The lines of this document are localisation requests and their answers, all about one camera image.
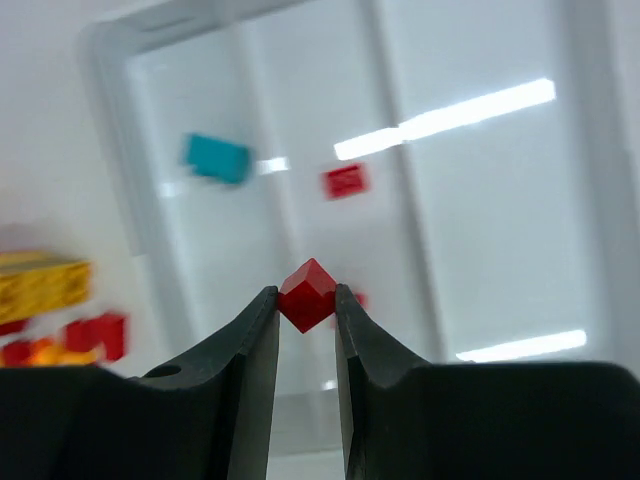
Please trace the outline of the small red lego cube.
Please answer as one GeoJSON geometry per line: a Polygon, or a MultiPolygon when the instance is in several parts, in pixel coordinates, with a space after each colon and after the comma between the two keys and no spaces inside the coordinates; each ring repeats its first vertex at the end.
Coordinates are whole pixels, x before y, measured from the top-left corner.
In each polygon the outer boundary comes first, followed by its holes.
{"type": "Polygon", "coordinates": [[[310,258],[287,277],[278,292],[278,310],[302,334],[335,313],[336,281],[310,258]]]}

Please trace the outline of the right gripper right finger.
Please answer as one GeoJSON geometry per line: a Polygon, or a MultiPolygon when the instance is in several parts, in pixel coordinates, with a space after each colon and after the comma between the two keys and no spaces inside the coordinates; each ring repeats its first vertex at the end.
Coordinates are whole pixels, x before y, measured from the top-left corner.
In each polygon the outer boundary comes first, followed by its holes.
{"type": "Polygon", "coordinates": [[[434,364],[346,285],[336,356],[349,479],[635,479],[639,383],[606,362],[434,364]]]}

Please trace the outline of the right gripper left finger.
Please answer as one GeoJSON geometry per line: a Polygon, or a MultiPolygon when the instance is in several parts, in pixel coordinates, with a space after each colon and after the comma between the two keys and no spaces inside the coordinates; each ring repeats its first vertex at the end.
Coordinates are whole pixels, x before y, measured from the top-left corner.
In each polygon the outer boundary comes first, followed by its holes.
{"type": "Polygon", "coordinates": [[[1,372],[5,479],[262,479],[279,351],[277,289],[141,377],[98,366],[1,372]]]}

